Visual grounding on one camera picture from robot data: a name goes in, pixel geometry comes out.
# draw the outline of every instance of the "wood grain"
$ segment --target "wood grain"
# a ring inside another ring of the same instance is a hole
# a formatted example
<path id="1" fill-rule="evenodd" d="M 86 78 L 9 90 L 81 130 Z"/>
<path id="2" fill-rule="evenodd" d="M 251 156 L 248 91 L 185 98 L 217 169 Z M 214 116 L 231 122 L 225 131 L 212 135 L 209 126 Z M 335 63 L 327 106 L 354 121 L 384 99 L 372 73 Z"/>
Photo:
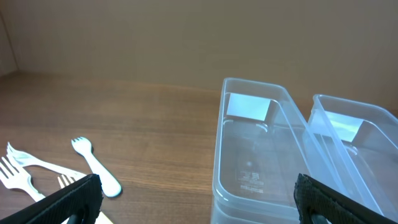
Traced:
<path id="1" fill-rule="evenodd" d="M 218 91 L 115 80 L 18 74 L 0 78 L 0 146 L 9 141 L 54 164 L 90 173 L 70 140 L 85 136 L 123 187 L 104 198 L 114 223 L 209 223 Z M 44 195 L 57 174 L 27 167 Z M 34 203 L 0 184 L 0 219 Z"/>

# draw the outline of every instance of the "wall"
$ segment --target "wall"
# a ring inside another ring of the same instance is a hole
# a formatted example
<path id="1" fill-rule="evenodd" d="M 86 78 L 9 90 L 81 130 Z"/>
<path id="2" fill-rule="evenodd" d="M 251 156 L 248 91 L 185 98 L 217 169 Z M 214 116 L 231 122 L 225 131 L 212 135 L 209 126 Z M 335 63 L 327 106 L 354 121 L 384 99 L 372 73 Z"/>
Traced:
<path id="1" fill-rule="evenodd" d="M 17 65 L 0 15 L 0 75 L 5 75 L 16 70 Z"/>
<path id="2" fill-rule="evenodd" d="M 394 0 L 3 0 L 21 70 L 221 87 L 278 83 L 398 108 Z"/>

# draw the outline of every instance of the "clear plastic container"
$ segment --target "clear plastic container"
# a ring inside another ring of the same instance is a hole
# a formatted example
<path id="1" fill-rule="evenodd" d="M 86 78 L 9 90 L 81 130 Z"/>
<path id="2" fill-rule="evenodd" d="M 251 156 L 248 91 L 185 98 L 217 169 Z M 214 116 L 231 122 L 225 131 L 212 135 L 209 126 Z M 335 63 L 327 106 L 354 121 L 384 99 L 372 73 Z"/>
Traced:
<path id="1" fill-rule="evenodd" d="M 285 88 L 225 79 L 211 222 L 298 223 L 293 193 L 299 173 L 344 191 Z"/>
<path id="2" fill-rule="evenodd" d="M 325 95 L 308 121 L 349 198 L 398 222 L 398 119 L 387 110 Z"/>

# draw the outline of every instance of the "white plastic fork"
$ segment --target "white plastic fork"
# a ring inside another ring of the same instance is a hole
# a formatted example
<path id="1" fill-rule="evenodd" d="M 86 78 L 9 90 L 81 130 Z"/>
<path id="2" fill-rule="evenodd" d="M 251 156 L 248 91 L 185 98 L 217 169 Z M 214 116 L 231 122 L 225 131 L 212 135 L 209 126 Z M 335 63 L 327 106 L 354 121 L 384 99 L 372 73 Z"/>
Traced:
<path id="1" fill-rule="evenodd" d="M 72 178 L 70 178 L 69 176 L 65 176 L 65 175 L 61 175 L 61 176 L 62 176 L 63 181 L 58 176 L 58 182 L 60 183 L 61 189 L 74 182 L 74 180 Z M 113 222 L 111 220 L 109 220 L 103 212 L 99 212 L 98 218 L 95 220 L 95 223 L 96 224 L 113 224 Z"/>
<path id="2" fill-rule="evenodd" d="M 45 198 L 44 195 L 39 193 L 32 185 L 32 177 L 24 168 L 22 168 L 12 156 L 7 155 L 10 163 L 6 158 L 2 157 L 1 159 L 8 167 L 9 171 L 4 167 L 4 165 L 0 162 L 0 169 L 4 172 L 4 174 L 0 171 L 0 180 L 8 189 L 21 189 L 28 193 L 35 202 L 42 200 Z"/>
<path id="3" fill-rule="evenodd" d="M 49 170 L 52 170 L 54 172 L 57 172 L 59 174 L 68 175 L 70 177 L 75 178 L 76 180 L 81 179 L 85 176 L 85 174 L 83 174 L 81 172 L 71 170 L 71 169 L 68 169 L 68 168 L 65 168 L 62 166 L 58 166 L 55 164 L 51 164 L 49 162 L 45 162 L 43 160 L 40 160 L 40 159 L 34 157 L 33 155 L 31 155 L 27 152 L 14 149 L 10 143 L 8 143 L 8 145 L 7 145 L 7 155 L 12 156 L 15 159 L 15 161 L 22 167 L 41 166 L 41 167 L 47 168 Z"/>
<path id="4" fill-rule="evenodd" d="M 72 139 L 72 146 L 77 153 L 86 159 L 91 171 L 99 175 L 104 194 L 108 197 L 118 196 L 122 191 L 122 187 L 116 178 L 93 155 L 91 142 L 87 138 L 78 137 Z"/>

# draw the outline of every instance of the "spoon handle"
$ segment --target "spoon handle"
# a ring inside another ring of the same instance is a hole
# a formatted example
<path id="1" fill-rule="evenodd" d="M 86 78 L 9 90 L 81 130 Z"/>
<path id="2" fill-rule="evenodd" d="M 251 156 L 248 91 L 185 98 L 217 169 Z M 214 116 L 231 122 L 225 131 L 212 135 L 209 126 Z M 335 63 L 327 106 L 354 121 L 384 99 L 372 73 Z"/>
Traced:
<path id="1" fill-rule="evenodd" d="M 122 187 L 114 176 L 97 160 L 97 158 L 90 154 L 84 156 L 88 165 L 94 174 L 99 175 L 102 183 L 102 191 L 107 197 L 116 197 L 122 191 Z"/>
<path id="2" fill-rule="evenodd" d="M 41 166 L 44 167 L 46 169 L 52 170 L 54 172 L 57 172 L 59 174 L 65 174 L 67 176 L 73 177 L 76 180 L 83 178 L 86 174 L 83 174 L 81 172 L 78 171 L 74 171 L 62 166 L 58 166 L 49 162 L 45 162 L 43 160 L 40 160 L 36 157 L 30 157 L 30 158 L 23 158 L 20 159 L 18 157 L 15 157 L 13 154 L 11 154 L 11 156 L 15 159 L 15 161 L 17 161 L 17 163 L 19 165 L 21 165 L 22 167 L 26 167 L 26 166 Z"/>

